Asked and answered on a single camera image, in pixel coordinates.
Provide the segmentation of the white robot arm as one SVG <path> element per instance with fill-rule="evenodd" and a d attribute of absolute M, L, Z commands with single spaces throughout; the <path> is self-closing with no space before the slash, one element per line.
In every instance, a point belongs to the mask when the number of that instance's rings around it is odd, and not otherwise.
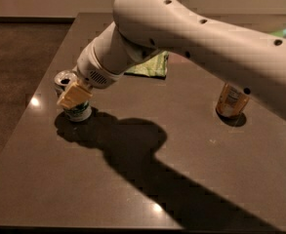
<path fill-rule="evenodd" d="M 195 14 L 177 0 L 114 0 L 113 21 L 81 53 L 61 94 L 70 109 L 162 51 L 185 57 L 286 121 L 286 39 Z"/>

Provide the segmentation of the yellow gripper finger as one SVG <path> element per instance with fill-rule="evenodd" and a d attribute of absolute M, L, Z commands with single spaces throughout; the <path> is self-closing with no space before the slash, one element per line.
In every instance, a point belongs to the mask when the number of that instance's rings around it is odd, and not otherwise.
<path fill-rule="evenodd" d="M 57 105 L 71 109 L 92 97 L 91 91 L 80 80 L 71 82 L 61 93 Z"/>

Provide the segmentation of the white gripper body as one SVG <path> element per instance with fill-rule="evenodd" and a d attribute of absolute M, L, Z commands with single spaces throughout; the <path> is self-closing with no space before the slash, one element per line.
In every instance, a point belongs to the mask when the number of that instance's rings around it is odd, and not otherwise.
<path fill-rule="evenodd" d="M 113 22 L 80 54 L 77 73 L 89 86 L 105 89 L 140 62 L 140 48 L 123 37 Z"/>

